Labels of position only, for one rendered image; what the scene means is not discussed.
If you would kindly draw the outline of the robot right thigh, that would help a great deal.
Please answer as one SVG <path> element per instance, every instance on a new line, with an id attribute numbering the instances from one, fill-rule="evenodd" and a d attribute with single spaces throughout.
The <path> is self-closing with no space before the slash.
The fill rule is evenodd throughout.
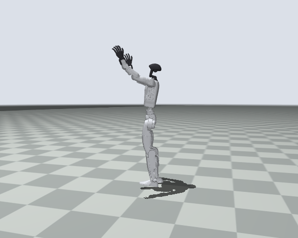
<path id="1" fill-rule="evenodd" d="M 154 126 L 154 128 L 155 128 L 155 126 Z M 152 131 L 152 130 L 150 129 L 150 131 Z M 152 134 L 152 139 L 151 139 L 150 148 L 153 148 L 156 151 L 156 155 L 157 155 L 158 154 L 158 149 L 156 147 L 153 147 L 153 131 L 151 132 L 151 134 Z"/>

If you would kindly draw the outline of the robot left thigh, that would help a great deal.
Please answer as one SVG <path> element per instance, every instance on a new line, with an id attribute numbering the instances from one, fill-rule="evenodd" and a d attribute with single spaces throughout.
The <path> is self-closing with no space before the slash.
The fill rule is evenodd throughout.
<path id="1" fill-rule="evenodd" d="M 149 130 L 149 129 L 154 129 L 154 124 L 155 124 L 155 121 L 153 119 L 149 118 L 148 120 L 145 120 L 144 126 L 143 126 L 142 141 L 143 141 L 144 150 L 147 155 L 149 153 L 149 150 L 154 150 L 153 148 L 150 148 L 151 139 L 152 139 L 152 134 L 151 134 L 152 131 Z"/>

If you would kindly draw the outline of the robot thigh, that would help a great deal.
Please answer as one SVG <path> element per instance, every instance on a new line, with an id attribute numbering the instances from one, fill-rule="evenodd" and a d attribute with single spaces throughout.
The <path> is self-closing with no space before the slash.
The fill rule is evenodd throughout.
<path id="1" fill-rule="evenodd" d="M 154 128 L 155 128 L 155 126 L 154 126 Z M 152 131 L 152 130 L 150 129 L 150 131 Z M 152 139 L 151 139 L 150 148 L 153 148 L 156 151 L 156 155 L 157 155 L 158 154 L 158 149 L 156 147 L 153 147 L 153 131 L 151 132 L 151 134 L 152 134 Z"/>
<path id="2" fill-rule="evenodd" d="M 143 126 L 142 141 L 143 141 L 144 150 L 147 155 L 149 153 L 149 150 L 154 150 L 153 148 L 150 148 L 151 139 L 152 139 L 152 134 L 151 134 L 152 131 L 149 130 L 149 129 L 154 129 L 154 124 L 155 124 L 155 121 L 153 119 L 149 118 L 148 120 L 145 120 L 144 126 Z"/>

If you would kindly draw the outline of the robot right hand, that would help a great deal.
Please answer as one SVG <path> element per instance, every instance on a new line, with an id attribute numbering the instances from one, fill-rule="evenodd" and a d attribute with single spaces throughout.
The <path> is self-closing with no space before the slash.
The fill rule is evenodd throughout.
<path id="1" fill-rule="evenodd" d="M 125 55 L 124 55 L 125 56 Z M 126 56 L 127 56 L 127 58 L 126 58 Z M 126 56 L 125 56 L 125 58 L 126 58 L 126 63 L 128 64 L 128 66 L 131 66 L 131 68 L 133 69 L 133 67 L 132 67 L 132 65 L 131 65 L 131 63 L 132 63 L 132 56 L 131 56 L 131 59 L 130 59 L 130 55 L 128 54 L 126 54 Z M 129 57 L 128 57 L 129 56 Z"/>

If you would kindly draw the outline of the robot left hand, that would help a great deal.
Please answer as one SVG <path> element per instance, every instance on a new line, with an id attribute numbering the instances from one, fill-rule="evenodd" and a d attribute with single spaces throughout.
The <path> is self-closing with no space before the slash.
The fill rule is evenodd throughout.
<path id="1" fill-rule="evenodd" d="M 114 49 L 114 48 L 115 48 L 115 49 Z M 112 48 L 112 49 L 115 51 L 117 57 L 119 58 L 119 62 L 120 62 L 120 64 L 122 65 L 121 60 L 125 59 L 125 58 L 123 57 L 123 56 L 124 56 L 124 50 L 123 50 L 123 48 L 122 48 L 122 50 L 121 50 L 120 46 L 115 46 L 114 48 Z"/>

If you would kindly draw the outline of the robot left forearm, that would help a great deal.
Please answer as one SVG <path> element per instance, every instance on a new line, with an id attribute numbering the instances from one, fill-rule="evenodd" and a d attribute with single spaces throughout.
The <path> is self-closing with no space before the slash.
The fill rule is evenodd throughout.
<path id="1" fill-rule="evenodd" d="M 122 62 L 122 65 L 121 65 L 122 69 L 125 70 L 129 75 L 132 74 L 135 77 L 139 77 L 139 74 L 136 71 L 134 71 L 133 69 L 131 69 L 124 59 L 121 60 L 121 62 Z"/>

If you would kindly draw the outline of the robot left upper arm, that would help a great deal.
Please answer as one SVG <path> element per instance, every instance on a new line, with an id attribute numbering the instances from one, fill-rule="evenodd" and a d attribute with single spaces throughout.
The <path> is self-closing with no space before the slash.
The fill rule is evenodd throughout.
<path id="1" fill-rule="evenodd" d="M 135 81 L 138 81 L 140 83 L 146 84 L 147 87 L 155 87 L 156 86 L 156 82 L 151 79 L 151 78 L 146 78 L 146 77 L 135 77 L 133 75 L 131 75 L 131 78 Z"/>

